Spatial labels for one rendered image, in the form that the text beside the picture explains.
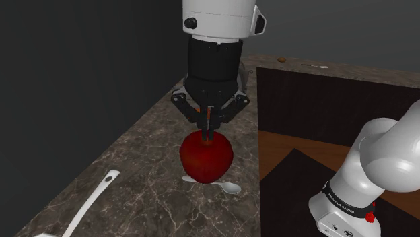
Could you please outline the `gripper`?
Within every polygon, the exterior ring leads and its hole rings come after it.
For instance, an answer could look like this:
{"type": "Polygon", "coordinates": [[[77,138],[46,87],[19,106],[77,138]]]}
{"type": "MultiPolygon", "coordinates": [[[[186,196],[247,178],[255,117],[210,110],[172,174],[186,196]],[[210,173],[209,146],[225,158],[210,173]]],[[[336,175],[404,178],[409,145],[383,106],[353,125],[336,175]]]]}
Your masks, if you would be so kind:
{"type": "Polygon", "coordinates": [[[171,101],[190,122],[201,130],[207,140],[207,107],[213,106],[209,119],[209,140],[222,123],[230,122],[250,102],[238,90],[237,76],[243,41],[231,43],[207,42],[190,37],[188,40],[188,72],[185,88],[172,91],[171,101]],[[200,106],[197,111],[188,101],[188,94],[200,106]],[[223,106],[231,97],[233,100],[223,106]]]}

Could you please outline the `red apple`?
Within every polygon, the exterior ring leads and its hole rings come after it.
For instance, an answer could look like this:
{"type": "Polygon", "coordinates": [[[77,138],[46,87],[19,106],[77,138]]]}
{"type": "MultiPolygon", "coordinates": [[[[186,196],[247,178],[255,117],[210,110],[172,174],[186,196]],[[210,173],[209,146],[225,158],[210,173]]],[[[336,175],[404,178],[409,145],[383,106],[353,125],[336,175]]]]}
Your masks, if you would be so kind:
{"type": "Polygon", "coordinates": [[[180,160],[185,172],[203,184],[219,180],[229,170],[233,159],[230,141],[216,131],[212,140],[202,140],[201,130],[192,132],[180,146],[180,160]]]}

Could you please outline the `white spoon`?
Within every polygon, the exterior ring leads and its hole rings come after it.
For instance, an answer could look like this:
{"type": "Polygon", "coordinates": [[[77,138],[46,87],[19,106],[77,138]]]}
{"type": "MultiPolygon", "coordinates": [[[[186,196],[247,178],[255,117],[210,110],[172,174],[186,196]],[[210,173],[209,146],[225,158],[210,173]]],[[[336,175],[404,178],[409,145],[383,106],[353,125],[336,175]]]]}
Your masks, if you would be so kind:
{"type": "MultiPolygon", "coordinates": [[[[190,176],[183,176],[182,179],[183,181],[197,183],[197,181],[190,176]]],[[[220,186],[225,193],[232,195],[237,194],[242,190],[242,188],[239,185],[231,182],[212,182],[211,184],[220,186]]]]}

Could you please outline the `dark wood counter cabinet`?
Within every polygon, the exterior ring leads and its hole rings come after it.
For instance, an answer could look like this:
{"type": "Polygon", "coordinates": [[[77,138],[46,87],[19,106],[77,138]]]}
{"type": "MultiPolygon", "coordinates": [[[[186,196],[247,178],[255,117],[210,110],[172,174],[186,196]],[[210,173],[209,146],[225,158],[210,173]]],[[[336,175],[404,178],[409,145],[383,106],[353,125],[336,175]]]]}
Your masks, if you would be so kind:
{"type": "Polygon", "coordinates": [[[258,127],[282,135],[352,146],[376,118],[398,120],[420,89],[257,68],[258,127]]]}

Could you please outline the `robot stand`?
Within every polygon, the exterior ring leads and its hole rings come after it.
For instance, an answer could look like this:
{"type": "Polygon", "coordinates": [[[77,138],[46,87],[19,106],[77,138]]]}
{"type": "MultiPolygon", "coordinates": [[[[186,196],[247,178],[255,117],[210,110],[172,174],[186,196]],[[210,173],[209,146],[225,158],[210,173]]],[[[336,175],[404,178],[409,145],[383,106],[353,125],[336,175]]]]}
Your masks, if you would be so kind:
{"type": "MultiPolygon", "coordinates": [[[[335,171],[294,149],[260,182],[262,237],[327,237],[319,232],[308,201],[335,171]]],[[[374,212],[381,237],[420,237],[420,220],[378,198],[374,212]]]]}

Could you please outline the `white long-handled spatula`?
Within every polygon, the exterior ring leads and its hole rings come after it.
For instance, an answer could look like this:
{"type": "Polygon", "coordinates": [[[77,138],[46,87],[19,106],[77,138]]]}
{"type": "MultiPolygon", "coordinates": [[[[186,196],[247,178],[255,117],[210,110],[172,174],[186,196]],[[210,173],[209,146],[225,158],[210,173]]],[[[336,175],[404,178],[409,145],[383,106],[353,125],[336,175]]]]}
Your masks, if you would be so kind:
{"type": "Polygon", "coordinates": [[[89,208],[93,205],[95,200],[106,190],[106,188],[115,180],[120,174],[118,170],[110,170],[105,177],[101,180],[98,186],[94,189],[92,194],[87,198],[85,203],[81,206],[74,218],[71,220],[67,229],[61,237],[71,237],[73,231],[76,229],[84,215],[87,213],[89,208]]]}

